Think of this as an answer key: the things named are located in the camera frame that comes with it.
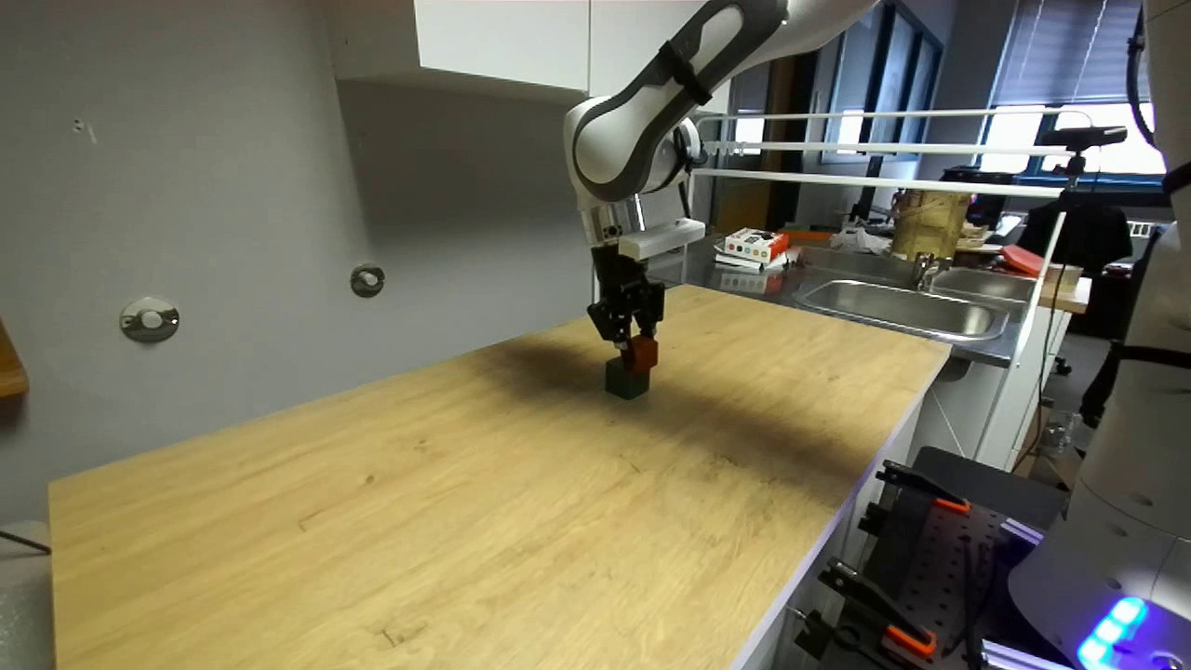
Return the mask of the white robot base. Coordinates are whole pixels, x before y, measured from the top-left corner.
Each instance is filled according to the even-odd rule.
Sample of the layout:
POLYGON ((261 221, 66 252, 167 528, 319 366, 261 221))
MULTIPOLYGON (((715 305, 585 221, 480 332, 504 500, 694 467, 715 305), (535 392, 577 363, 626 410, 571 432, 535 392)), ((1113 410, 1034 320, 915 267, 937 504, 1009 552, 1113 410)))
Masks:
POLYGON ((1076 670, 1191 670, 1191 0, 1142 0, 1142 19, 1178 222, 1070 506, 1009 572, 1011 607, 1076 670))

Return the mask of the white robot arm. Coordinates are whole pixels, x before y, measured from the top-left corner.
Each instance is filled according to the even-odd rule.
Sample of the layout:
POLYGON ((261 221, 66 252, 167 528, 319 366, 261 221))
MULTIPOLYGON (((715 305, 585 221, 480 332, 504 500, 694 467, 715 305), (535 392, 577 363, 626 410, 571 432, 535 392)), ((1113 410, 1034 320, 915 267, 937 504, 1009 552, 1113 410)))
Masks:
POLYGON ((647 267, 709 235, 694 215, 647 222, 640 214, 647 195, 683 185, 700 164, 694 113, 725 77, 817 54, 872 8, 874 0, 705 0, 623 91, 567 113, 567 180, 596 266, 590 315, 607 344, 626 350, 633 336, 655 336, 663 286, 647 267))

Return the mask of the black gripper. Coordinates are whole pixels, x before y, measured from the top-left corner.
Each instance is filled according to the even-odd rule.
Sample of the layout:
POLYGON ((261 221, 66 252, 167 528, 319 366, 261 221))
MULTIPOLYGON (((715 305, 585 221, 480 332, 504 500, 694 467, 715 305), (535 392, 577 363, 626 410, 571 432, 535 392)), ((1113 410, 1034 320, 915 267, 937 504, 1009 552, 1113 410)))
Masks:
POLYGON ((647 266, 623 257, 613 247, 599 247, 591 252, 596 266, 596 300, 590 305, 590 320, 607 344, 629 338, 629 314, 638 314, 638 328, 643 338, 655 338, 668 309, 668 286, 647 281, 647 266))

